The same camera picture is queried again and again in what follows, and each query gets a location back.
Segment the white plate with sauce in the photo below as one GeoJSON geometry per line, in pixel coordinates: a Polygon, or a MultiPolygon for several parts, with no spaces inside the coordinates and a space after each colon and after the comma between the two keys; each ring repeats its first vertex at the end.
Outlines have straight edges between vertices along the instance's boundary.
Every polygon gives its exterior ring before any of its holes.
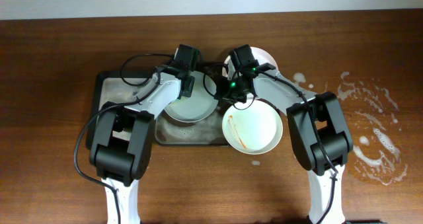
{"type": "Polygon", "coordinates": [[[248,155],[271,151],[284,133],[279,113],[260,100],[229,107],[223,115],[221,127],[228,144],[248,155]]]}

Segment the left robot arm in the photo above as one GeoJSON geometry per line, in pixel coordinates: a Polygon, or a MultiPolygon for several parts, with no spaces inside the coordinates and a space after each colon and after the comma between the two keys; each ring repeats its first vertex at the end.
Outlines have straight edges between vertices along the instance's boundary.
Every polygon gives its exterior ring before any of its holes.
{"type": "Polygon", "coordinates": [[[102,72],[96,78],[87,126],[89,162],[104,186],[108,223],[140,223],[138,184],[151,157],[155,120],[170,103],[189,97],[195,78],[167,65],[152,76],[102,72]]]}

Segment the light blue plate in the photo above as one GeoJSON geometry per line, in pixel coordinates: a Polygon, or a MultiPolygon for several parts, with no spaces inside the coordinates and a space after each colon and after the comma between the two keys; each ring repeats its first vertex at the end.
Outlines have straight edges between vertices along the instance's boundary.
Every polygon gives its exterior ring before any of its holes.
{"type": "Polygon", "coordinates": [[[216,92],[216,85],[213,80],[206,75],[206,87],[203,85],[204,74],[199,71],[191,72],[195,78],[191,97],[182,96],[165,107],[165,112],[179,122],[198,122],[207,118],[217,107],[218,100],[213,95],[216,92]]]}

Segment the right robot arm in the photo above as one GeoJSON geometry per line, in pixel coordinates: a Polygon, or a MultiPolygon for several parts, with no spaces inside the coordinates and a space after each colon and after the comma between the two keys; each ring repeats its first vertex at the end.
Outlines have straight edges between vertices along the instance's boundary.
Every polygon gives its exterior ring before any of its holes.
{"type": "Polygon", "coordinates": [[[262,104],[282,112],[295,158],[309,179],[309,222],[345,223],[342,174],[354,145],[335,94],[302,89],[277,69],[255,68],[220,76],[216,98],[233,104],[224,116],[223,134],[244,153],[263,153],[282,137],[278,119],[263,111],[262,104]]]}

